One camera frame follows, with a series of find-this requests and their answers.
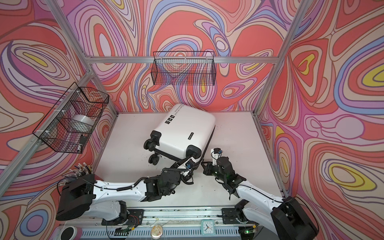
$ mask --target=white suitcase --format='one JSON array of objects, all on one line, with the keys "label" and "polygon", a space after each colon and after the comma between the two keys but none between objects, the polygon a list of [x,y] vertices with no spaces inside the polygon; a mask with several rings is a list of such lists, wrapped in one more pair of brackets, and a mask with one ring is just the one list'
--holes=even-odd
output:
[{"label": "white suitcase", "polygon": [[155,152],[149,163],[156,165],[159,154],[176,162],[193,156],[200,163],[214,129],[215,117],[211,113],[176,104],[144,143],[144,149]]}]

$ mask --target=clock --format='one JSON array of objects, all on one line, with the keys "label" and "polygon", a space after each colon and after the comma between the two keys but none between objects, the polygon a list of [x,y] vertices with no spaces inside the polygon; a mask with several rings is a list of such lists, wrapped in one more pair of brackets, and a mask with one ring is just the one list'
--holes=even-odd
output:
[{"label": "clock", "polygon": [[201,233],[203,235],[214,235],[215,234],[215,223],[213,220],[201,221]]}]

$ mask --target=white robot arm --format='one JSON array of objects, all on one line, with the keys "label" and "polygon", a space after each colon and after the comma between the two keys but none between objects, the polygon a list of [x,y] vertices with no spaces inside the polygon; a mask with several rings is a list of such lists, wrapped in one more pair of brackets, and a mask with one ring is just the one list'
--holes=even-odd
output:
[{"label": "white robot arm", "polygon": [[[212,162],[201,162],[203,173],[221,180],[229,194],[242,198],[235,206],[237,221],[256,222],[280,239],[312,240],[316,237],[318,229],[296,199],[283,199],[252,185],[235,173],[229,159],[221,157],[220,149],[213,149],[211,156]],[[63,187],[56,220],[89,216],[104,218],[108,225],[124,224],[127,210],[122,200],[155,201],[173,194],[183,177],[192,174],[195,164],[198,164],[196,159],[189,156],[183,163],[163,169],[160,175],[143,177],[135,183],[110,183],[95,180],[93,174],[84,175]]]},{"label": "white robot arm", "polygon": [[318,229],[295,198],[283,199],[257,188],[235,173],[221,150],[211,150],[212,162],[202,162],[205,175],[212,175],[229,194],[242,198],[235,206],[235,218],[239,222],[256,222],[287,240],[311,240]]},{"label": "white robot arm", "polygon": [[110,183],[95,180],[94,174],[84,175],[63,187],[56,220],[89,216],[104,218],[108,225],[122,224],[127,220],[122,200],[151,202],[173,194],[185,171],[189,170],[166,168],[160,175],[142,177],[135,183]]}]

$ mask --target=wire basket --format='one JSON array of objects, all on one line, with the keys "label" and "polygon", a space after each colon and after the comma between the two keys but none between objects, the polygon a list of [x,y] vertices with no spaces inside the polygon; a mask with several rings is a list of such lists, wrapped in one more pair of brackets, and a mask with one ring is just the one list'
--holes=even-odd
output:
[{"label": "wire basket", "polygon": [[53,121],[40,131],[41,134],[37,136],[37,127],[33,134],[55,152],[82,153],[108,102],[107,93],[90,87],[77,87]]},{"label": "wire basket", "polygon": [[153,55],[154,85],[215,85],[213,51],[156,51]]}]

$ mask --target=psychedelic wall pattern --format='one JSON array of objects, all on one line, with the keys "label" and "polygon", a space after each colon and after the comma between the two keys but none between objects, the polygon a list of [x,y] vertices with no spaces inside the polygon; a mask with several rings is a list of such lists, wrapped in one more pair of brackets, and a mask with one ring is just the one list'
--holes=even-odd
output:
[{"label": "psychedelic wall pattern", "polygon": [[[1,174],[84,69],[42,1],[1,2],[0,22]],[[58,226],[60,175],[78,162],[92,164],[111,123],[106,109],[82,154],[55,153],[46,145],[38,149],[0,198],[0,240],[50,237]]]},{"label": "psychedelic wall pattern", "polygon": [[[86,0],[61,6],[90,56],[205,50],[216,56],[276,56],[297,5],[280,0]],[[177,103],[208,111],[249,111],[271,65],[217,64],[214,87],[153,86],[151,64],[93,67],[118,111],[168,111]]]},{"label": "psychedelic wall pattern", "polygon": [[214,50],[217,56],[252,56],[260,49],[276,56],[299,4],[293,0],[60,3],[90,56],[152,56],[153,51],[175,50],[179,45]]},{"label": "psychedelic wall pattern", "polygon": [[258,117],[318,239],[384,239],[384,2],[315,0]]},{"label": "psychedelic wall pattern", "polygon": [[229,64],[214,86],[153,85],[151,64],[98,63],[93,69],[117,111],[169,111],[183,103],[207,111],[251,111],[272,64]]}]

